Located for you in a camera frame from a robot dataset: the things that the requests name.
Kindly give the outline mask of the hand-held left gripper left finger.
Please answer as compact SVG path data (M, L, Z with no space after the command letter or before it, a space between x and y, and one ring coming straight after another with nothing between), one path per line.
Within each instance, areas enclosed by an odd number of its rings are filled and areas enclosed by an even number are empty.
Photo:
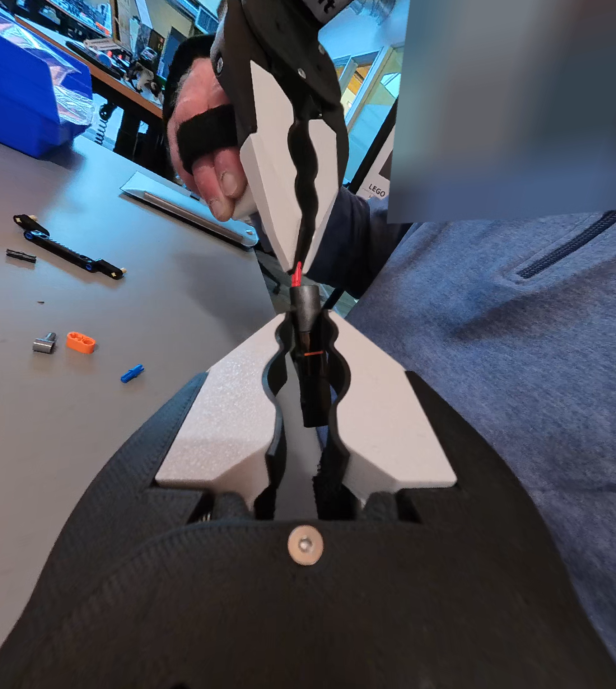
M291 317L277 315L207 371L155 476L159 487L236 493L257 518L274 517L286 468L276 397L291 342Z

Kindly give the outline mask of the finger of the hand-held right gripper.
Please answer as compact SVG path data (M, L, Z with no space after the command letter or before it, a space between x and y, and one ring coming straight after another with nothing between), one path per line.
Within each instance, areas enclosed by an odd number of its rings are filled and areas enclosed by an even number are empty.
M313 213L314 229L302 260L303 271L308 271L316 258L343 177L338 172L336 133L322 119L310 120L308 132L317 160L317 171L309 184L309 191L315 192L317 208Z
M281 267L294 272L303 216L288 144L294 108L272 74L255 61L249 66L257 130L242 144L241 162L271 248Z

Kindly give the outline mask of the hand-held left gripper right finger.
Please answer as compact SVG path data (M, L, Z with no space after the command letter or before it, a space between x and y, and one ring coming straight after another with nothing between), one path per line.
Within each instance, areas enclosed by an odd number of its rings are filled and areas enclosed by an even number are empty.
M330 406L313 478L318 517L349 520L377 493L454 486L408 372L332 311L322 312L322 328Z

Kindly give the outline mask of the black lego shock absorber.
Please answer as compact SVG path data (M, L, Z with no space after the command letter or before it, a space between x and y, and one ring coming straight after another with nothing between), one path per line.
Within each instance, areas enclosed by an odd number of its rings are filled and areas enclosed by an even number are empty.
M305 428L326 426L331 391L319 289L316 285L293 286L289 297L294 329L292 358L298 375L303 424Z

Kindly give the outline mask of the black lego beam with pins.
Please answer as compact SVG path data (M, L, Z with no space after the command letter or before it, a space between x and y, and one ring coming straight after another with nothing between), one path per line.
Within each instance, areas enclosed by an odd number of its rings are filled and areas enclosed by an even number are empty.
M14 222L23 232L24 238L30 243L45 249L51 254L71 263L90 273L101 273L113 280L121 280L126 274L126 269L120 269L104 259L96 260L89 256L75 252L63 244L51 238L46 230L35 217L27 214L13 216Z

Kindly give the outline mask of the person's right hand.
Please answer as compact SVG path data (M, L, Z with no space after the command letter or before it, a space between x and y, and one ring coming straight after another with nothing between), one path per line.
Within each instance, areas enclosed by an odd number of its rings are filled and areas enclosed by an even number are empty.
M185 121L226 105L229 99L209 58L199 57L183 74L176 90L174 111L167 123L169 152L176 172L219 221L233 216L235 203L247 187L240 150L237 146L217 149L193 161L191 172L187 172L181 161L177 132Z

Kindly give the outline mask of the sign with black marker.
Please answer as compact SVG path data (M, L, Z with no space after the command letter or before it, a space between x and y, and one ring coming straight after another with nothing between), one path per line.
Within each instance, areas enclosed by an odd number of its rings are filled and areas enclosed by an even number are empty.
M368 201L389 195L398 99L395 99L347 188Z

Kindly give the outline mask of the silver flat panel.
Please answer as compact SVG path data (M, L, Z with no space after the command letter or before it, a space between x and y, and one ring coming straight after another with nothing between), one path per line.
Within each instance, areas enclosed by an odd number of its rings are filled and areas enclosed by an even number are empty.
M258 234L252 225L240 220L221 222L215 219L208 207L197 198L159 178L136 172L121 185L120 191L135 201L166 212L242 248L252 249L258 245Z

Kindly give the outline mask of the person's blue sweater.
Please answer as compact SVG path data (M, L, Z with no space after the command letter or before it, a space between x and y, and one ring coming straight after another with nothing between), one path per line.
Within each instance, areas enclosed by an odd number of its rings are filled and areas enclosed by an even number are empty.
M349 320L507 461L616 659L616 211L421 223Z

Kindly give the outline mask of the pile of clear plastic bags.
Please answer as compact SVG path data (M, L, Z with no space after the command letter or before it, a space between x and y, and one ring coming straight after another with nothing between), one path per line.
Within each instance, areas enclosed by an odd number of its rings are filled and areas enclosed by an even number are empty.
M0 15L0 97L61 125L92 122L89 70Z

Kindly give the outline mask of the blue plastic bin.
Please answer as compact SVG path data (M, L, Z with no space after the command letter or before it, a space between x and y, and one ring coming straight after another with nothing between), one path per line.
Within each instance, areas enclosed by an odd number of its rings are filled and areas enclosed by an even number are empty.
M39 159L94 115L88 67L0 14L0 143Z

